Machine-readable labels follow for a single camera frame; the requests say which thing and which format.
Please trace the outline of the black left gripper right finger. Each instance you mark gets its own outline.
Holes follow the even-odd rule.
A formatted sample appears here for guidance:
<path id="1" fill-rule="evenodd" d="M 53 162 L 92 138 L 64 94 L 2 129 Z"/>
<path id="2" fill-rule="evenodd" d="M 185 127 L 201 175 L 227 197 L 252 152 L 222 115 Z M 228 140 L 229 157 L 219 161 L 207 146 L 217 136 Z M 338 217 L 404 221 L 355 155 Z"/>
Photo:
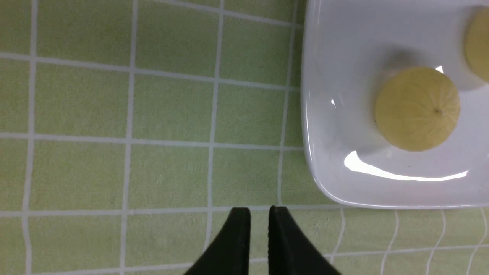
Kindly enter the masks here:
<path id="1" fill-rule="evenodd" d="M 339 275 L 299 228 L 286 207 L 272 206 L 268 225 L 270 275 Z"/>

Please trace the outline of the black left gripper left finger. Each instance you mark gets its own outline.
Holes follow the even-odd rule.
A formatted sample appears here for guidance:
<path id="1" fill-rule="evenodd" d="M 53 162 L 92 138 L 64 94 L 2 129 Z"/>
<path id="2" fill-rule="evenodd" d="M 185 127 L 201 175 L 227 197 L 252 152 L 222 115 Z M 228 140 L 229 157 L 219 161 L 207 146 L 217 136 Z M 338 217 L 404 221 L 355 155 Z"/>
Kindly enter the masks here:
<path id="1" fill-rule="evenodd" d="M 224 225 L 186 275 L 247 275 L 251 237 L 248 208 L 231 209 Z"/>

